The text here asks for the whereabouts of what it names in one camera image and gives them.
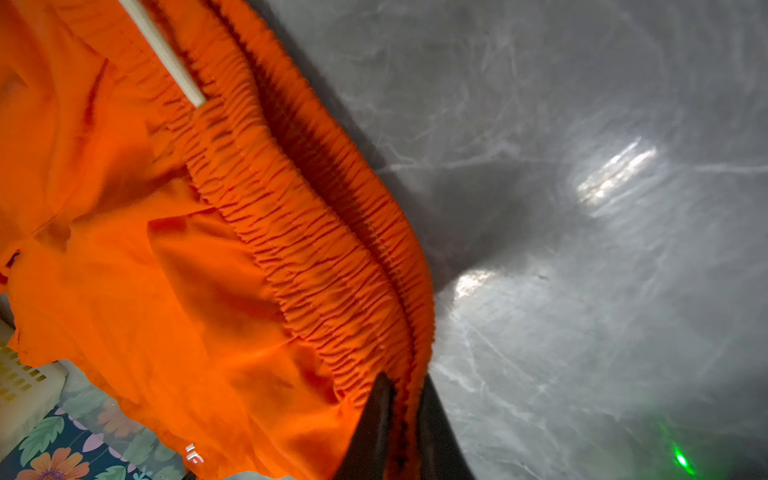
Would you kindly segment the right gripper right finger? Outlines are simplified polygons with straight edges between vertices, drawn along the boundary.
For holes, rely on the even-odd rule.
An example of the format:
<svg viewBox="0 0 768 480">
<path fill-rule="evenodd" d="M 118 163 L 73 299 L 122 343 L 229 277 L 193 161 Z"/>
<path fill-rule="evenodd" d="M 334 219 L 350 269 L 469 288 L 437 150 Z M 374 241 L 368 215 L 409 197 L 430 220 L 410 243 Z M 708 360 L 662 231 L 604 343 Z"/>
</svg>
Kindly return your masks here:
<svg viewBox="0 0 768 480">
<path fill-rule="evenodd" d="M 474 480 L 430 376 L 421 394 L 418 444 L 422 479 Z"/>
</svg>

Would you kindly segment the orange shorts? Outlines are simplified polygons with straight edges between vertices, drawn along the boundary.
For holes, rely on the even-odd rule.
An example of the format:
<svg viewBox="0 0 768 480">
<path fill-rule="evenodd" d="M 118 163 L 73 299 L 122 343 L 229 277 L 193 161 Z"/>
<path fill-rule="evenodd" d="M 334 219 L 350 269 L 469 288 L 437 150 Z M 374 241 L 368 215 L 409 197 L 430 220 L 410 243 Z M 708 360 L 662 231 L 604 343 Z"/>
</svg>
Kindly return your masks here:
<svg viewBox="0 0 768 480">
<path fill-rule="evenodd" d="M 1 290 L 201 479 L 332 478 L 379 374 L 420 477 L 426 259 L 244 1 L 2 3 Z"/>
</svg>

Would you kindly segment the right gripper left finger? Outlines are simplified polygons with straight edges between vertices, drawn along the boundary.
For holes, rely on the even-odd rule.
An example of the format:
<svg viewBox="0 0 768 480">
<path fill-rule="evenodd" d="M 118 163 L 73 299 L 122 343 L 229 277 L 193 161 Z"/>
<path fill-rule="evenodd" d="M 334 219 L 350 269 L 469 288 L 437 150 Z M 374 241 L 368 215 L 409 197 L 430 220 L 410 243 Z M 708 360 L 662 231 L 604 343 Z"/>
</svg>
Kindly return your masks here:
<svg viewBox="0 0 768 480">
<path fill-rule="evenodd" d="M 347 452 L 334 480 L 382 480 L 388 461 L 395 388 L 384 373 L 376 376 Z"/>
</svg>

